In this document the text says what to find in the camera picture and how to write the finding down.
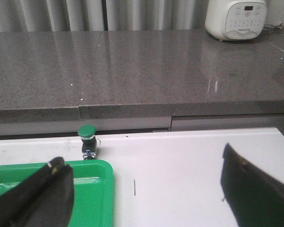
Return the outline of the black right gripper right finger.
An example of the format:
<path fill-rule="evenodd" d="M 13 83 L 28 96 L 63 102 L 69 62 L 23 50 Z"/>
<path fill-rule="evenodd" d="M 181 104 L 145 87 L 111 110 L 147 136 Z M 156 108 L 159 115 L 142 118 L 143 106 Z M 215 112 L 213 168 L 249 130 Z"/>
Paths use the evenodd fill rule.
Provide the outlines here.
<path fill-rule="evenodd" d="M 284 227 L 284 183 L 240 156 L 223 151 L 221 186 L 240 227 Z"/>

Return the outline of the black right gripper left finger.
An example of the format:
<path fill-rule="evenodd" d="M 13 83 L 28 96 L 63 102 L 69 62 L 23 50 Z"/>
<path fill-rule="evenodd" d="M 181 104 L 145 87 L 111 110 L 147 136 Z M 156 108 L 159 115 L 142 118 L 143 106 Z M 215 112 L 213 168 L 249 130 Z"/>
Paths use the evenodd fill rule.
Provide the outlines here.
<path fill-rule="evenodd" d="M 56 157 L 0 196 L 0 227 L 66 227 L 73 205 L 73 168 Z"/>

